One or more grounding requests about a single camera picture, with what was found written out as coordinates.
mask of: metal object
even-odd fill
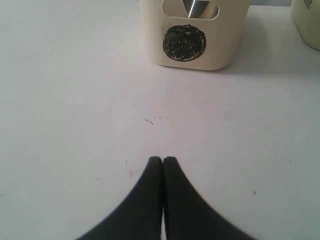
[[[190,19],[213,19],[219,11],[217,4],[208,0],[183,0]]]

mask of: white surface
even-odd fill
[[[137,1],[2,1],[0,30],[1,240],[78,237],[151,155],[260,240],[320,238],[320,52],[289,8],[250,7],[218,72],[150,63]]]

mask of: black drawn circle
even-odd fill
[[[168,29],[164,35],[165,54],[179,62],[188,62],[199,58],[206,50],[205,34],[189,25],[177,25]]]

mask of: white table surface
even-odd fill
[[[137,1],[2,1],[0,30],[1,240],[79,237],[153,155],[259,240],[320,239],[320,51],[290,8],[251,6],[216,72],[149,62]]]

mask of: black scribbled circle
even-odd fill
[[[165,54],[179,62],[188,62],[199,58],[206,50],[205,34],[189,25],[177,25],[169,28],[164,35]]]

